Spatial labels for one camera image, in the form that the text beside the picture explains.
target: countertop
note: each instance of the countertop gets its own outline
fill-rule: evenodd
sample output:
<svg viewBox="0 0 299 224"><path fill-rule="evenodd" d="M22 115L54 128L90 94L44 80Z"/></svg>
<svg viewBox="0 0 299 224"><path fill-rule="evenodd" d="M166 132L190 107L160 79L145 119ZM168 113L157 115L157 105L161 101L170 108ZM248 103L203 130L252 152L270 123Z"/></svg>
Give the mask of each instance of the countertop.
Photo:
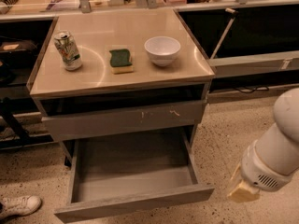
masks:
<svg viewBox="0 0 299 224"><path fill-rule="evenodd" d="M176 86L207 82L214 77L171 7L62 14L53 34L58 30L72 33L83 65L78 70L66 71L51 38L30 92L32 97ZM144 49L146 40L157 35L174 37L181 44L177 59L165 68L153 64ZM130 50L135 71L114 75L110 71L109 51L123 48Z"/></svg>

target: open drawer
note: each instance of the open drawer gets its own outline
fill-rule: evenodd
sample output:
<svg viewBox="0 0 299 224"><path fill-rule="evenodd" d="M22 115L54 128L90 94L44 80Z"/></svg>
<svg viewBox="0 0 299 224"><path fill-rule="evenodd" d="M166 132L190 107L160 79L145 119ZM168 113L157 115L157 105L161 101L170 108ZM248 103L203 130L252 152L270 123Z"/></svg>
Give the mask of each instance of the open drawer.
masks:
<svg viewBox="0 0 299 224"><path fill-rule="evenodd" d="M42 121L55 141L191 125L204 114L202 89L195 85L45 100L49 116Z"/></svg>
<svg viewBox="0 0 299 224"><path fill-rule="evenodd" d="M64 223L207 200L181 128L76 141Z"/></svg>

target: shoe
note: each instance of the shoe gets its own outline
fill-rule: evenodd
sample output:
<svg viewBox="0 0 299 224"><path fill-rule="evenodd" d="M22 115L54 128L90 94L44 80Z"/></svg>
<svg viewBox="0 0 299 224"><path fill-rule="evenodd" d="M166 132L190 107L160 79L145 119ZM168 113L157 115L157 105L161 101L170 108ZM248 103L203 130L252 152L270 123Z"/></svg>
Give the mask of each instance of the shoe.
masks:
<svg viewBox="0 0 299 224"><path fill-rule="evenodd" d="M41 205L41 199L37 196L4 198L1 204L0 220L9 216L26 216L34 213Z"/></svg>

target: floor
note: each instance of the floor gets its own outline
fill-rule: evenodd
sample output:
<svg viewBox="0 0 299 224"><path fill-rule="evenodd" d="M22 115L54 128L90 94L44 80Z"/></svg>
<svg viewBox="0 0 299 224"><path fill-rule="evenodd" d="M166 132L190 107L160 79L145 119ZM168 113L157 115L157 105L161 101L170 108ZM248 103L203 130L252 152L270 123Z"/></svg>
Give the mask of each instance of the floor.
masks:
<svg viewBox="0 0 299 224"><path fill-rule="evenodd" d="M252 203L232 203L226 188L243 150L273 123L272 107L288 87L245 94L213 92L193 145L202 181L215 187L210 199L150 211L107 217L80 224L188 223L188 224L280 224L299 223L299 172L278 192L263 192ZM54 209L66 204L70 170L57 144L24 147L0 152L0 197L39 195L42 207L28 217L12 217L7 224L62 223Z"/></svg>

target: drawer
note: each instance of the drawer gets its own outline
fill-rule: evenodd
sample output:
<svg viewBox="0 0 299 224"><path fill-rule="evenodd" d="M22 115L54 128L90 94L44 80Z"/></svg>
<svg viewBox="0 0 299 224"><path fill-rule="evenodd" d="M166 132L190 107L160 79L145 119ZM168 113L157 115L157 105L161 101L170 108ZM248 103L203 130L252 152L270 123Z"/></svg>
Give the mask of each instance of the drawer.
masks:
<svg viewBox="0 0 299 224"><path fill-rule="evenodd" d="M207 200L180 128L76 141L63 223Z"/></svg>
<svg viewBox="0 0 299 224"><path fill-rule="evenodd" d="M299 51L211 59L216 78L237 77L299 69Z"/></svg>
<svg viewBox="0 0 299 224"><path fill-rule="evenodd" d="M62 103L58 106L65 111L50 111L53 105L49 105L46 109L54 115L42 119L55 141L199 123L206 106L201 92L189 87L70 98Z"/></svg>
<svg viewBox="0 0 299 224"><path fill-rule="evenodd" d="M42 118L55 141L185 126L199 123L206 102L148 105Z"/></svg>

